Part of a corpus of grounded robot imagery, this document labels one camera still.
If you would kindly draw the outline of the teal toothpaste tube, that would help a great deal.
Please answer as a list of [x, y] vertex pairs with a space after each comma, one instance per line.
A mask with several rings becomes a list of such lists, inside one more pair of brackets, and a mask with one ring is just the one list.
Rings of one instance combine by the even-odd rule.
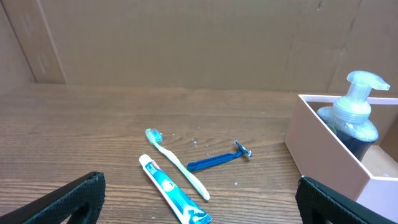
[[212, 217], [200, 208], [147, 154], [139, 162], [181, 224], [209, 224]]

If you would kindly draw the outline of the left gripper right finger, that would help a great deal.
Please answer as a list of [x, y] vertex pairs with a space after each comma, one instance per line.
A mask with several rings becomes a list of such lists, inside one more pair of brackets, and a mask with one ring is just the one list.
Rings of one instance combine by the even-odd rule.
[[295, 194], [303, 224], [394, 224], [317, 180], [301, 176]]

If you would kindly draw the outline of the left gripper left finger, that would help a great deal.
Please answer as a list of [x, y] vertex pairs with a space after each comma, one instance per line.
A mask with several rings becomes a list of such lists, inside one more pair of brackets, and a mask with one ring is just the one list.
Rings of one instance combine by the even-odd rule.
[[1, 216], [1, 223], [15, 224], [95, 224], [100, 216], [106, 191], [102, 172], [90, 172], [17, 210]]

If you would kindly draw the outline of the dark soap pump bottle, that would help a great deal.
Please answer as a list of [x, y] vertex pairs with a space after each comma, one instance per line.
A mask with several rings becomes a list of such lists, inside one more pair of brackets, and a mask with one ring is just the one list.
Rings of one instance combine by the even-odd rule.
[[350, 72], [347, 80], [351, 83], [347, 94], [331, 106], [318, 109], [317, 115], [361, 161], [379, 138], [377, 128], [369, 120], [371, 105], [368, 96], [373, 89], [387, 91], [390, 85], [380, 76], [362, 70]]

